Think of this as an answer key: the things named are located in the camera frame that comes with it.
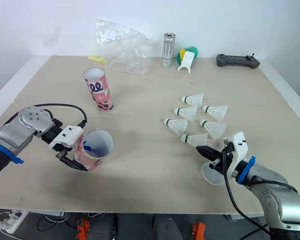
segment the wooden tabletop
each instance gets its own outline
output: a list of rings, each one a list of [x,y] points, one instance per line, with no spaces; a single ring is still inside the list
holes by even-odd
[[[204,93],[204,105],[228,105],[224,136],[243,131],[248,155],[283,175],[300,193],[300,119],[262,71],[248,67],[218,67],[214,58],[196,59],[191,74],[162,67],[154,58],[142,76],[107,70],[113,101],[110,112],[97,111],[82,77],[84,70],[102,67],[79,56],[54,56],[34,75],[0,117],[6,121],[21,108],[41,103],[67,103],[85,110],[85,133],[104,129],[114,150],[95,171],[82,172],[61,163],[38,138],[18,155],[23,165],[9,164],[0,173],[0,208],[67,212],[235,213],[226,187],[208,184],[201,168],[208,160],[182,143],[164,126],[164,118],[181,119],[174,108],[189,105],[182,96]],[[82,120],[79,111],[49,108],[63,126]],[[199,109],[187,133],[204,133],[199,120],[213,120]],[[222,141],[211,138],[221,150]],[[238,206],[261,213],[259,201],[230,181]]]

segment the badminton shuttlecock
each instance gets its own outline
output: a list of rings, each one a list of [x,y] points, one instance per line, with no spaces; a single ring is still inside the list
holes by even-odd
[[[202,106],[202,102],[204,101],[204,94],[200,93],[193,96],[183,96],[181,98],[181,101],[185,104],[190,104],[194,107],[199,108]]]
[[[197,107],[191,106],[191,107],[186,107],[186,108],[175,108],[174,114],[184,117],[189,122],[193,122],[196,118]]]
[[[172,131],[174,131],[178,136],[184,134],[188,126],[187,119],[173,120],[166,118],[163,123],[171,128]]]
[[[213,122],[201,120],[200,125],[206,129],[214,140],[219,139],[224,134],[227,125],[223,122]]]
[[[228,106],[204,106],[202,110],[221,122],[226,115]]]
[[[202,133],[197,135],[182,135],[180,137],[181,142],[190,144],[194,147],[196,146],[204,146],[207,143],[208,134]]]

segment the black remote controller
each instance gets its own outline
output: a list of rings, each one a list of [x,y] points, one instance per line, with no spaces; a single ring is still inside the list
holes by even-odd
[[[223,67],[225,65],[239,65],[256,69],[260,65],[260,62],[254,58],[254,55],[255,54],[252,54],[252,56],[228,56],[219,54],[218,56],[216,56],[216,64],[219,67]]]

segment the energy drink can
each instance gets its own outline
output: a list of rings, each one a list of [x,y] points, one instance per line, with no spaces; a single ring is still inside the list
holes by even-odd
[[[162,66],[170,67],[174,57],[176,35],[174,33],[166,33],[163,38],[162,48]]]

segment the white paper cup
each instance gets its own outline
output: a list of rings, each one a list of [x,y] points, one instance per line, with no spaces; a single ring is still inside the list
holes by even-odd
[[[109,133],[102,129],[89,132],[75,149],[74,159],[89,171],[95,170],[113,151],[114,141]]]

